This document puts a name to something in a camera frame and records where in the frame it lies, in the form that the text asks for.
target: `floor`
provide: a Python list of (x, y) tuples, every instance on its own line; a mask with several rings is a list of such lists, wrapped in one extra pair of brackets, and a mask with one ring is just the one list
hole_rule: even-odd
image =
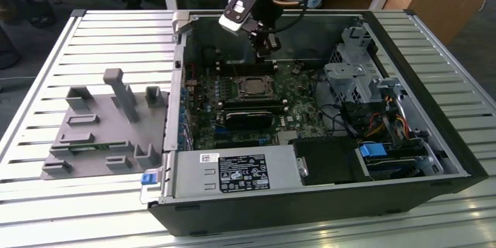
[[(60, 0), (53, 6), (57, 22), (53, 26), (36, 29), (28, 22), (2, 24), (12, 43), (21, 54), (20, 62), (0, 70), (0, 137), (10, 123), (32, 83), (30, 78), (1, 80), (8, 77), (33, 77), (54, 45), (58, 34), (73, 9), (124, 9), (120, 0)], [(164, 9), (160, 0), (149, 0), (144, 9)], [(465, 28), (448, 46), (480, 85), (496, 98), (496, 0), (486, 0), (484, 9), (474, 14)]]

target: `metal bracket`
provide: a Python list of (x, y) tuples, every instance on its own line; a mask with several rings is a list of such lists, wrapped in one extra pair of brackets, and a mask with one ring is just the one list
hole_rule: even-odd
[(180, 34), (190, 29), (190, 18), (188, 11), (177, 11), (172, 15), (172, 31)]
[(393, 88), (393, 87), (402, 87), (402, 86), (397, 78), (385, 78), (377, 81), (376, 87), (377, 88)]
[(357, 64), (328, 63), (325, 64), (328, 78), (342, 79), (366, 75), (364, 68)]

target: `red wire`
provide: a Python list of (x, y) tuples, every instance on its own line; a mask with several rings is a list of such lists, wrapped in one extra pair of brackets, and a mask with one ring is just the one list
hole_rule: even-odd
[(376, 116), (378, 116), (378, 115), (380, 115), (380, 113), (374, 113), (374, 114), (372, 114), (372, 116), (370, 116), (370, 125), (369, 125), (369, 130), (372, 129), (373, 118), (374, 118)]

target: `metal slatted table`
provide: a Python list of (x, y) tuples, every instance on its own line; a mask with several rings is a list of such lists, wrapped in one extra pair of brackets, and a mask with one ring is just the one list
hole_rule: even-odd
[[(122, 69), (134, 92), (170, 85), (173, 12), (88, 11), (70, 17), (0, 141), (0, 247), (489, 245), (496, 240), (494, 102), (414, 16), (374, 14), (490, 175), (484, 182), (404, 214), (176, 238), (140, 203), (140, 174), (38, 180), (69, 86), (110, 93), (101, 80), (109, 67)], [(394, 76), (388, 58), (380, 59)]]

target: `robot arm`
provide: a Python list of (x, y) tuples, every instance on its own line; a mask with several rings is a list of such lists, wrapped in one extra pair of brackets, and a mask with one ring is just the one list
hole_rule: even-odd
[(276, 20), (282, 15), (285, 7), (302, 5), (301, 16), (310, 3), (312, 8), (321, 0), (229, 0), (218, 20), (220, 25), (229, 32), (238, 34), (242, 30), (248, 33), (254, 48), (256, 57), (261, 58), (280, 49), (280, 41), (274, 33), (289, 28), (297, 20), (286, 27), (276, 28)]

